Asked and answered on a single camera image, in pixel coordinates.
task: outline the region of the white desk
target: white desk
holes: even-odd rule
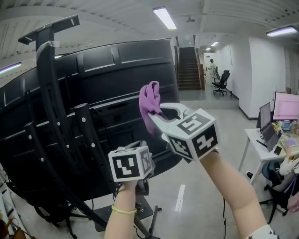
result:
[[[255,182],[255,180],[257,179],[257,176],[261,173],[262,171],[262,167],[266,162],[272,161],[272,160],[278,160],[278,159],[284,159],[286,156],[285,150],[282,147],[282,145],[280,143],[278,143],[277,145],[280,146],[282,148],[280,155],[276,155],[274,153],[274,150],[276,148],[276,146],[273,148],[273,150],[271,152],[268,151],[268,149],[261,145],[260,143],[258,143],[256,140],[259,140],[261,142],[263,142],[263,140],[260,138],[260,129],[245,129],[245,133],[247,135],[247,142],[245,145],[245,149],[244,149],[244,153],[240,162],[240,166],[239,166],[239,171],[241,171],[242,165],[244,163],[246,154],[247,154],[247,150],[248,150],[248,146],[249,143],[251,141],[254,149],[256,150],[258,156],[259,156],[259,165],[256,168],[255,172],[253,173],[253,176],[250,180],[250,183],[253,184]],[[299,146],[296,147],[292,147],[292,156],[299,154]]]

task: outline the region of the pink monitor screen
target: pink monitor screen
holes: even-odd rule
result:
[[[298,120],[299,95],[275,93],[274,120]]]

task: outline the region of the staircase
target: staircase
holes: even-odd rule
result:
[[[179,90],[200,90],[199,71],[194,47],[179,49]]]

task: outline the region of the chair backrest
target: chair backrest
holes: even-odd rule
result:
[[[220,80],[220,85],[222,86],[222,87],[226,87],[226,81],[228,80],[228,78],[229,78],[229,76],[230,76],[230,73],[229,73],[229,70],[225,70],[224,72],[223,72],[223,74],[222,74],[222,76],[221,76],[221,80]]]

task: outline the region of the patterned sleeve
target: patterned sleeve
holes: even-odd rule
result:
[[[279,239],[269,225],[265,225],[255,230],[246,239]]]

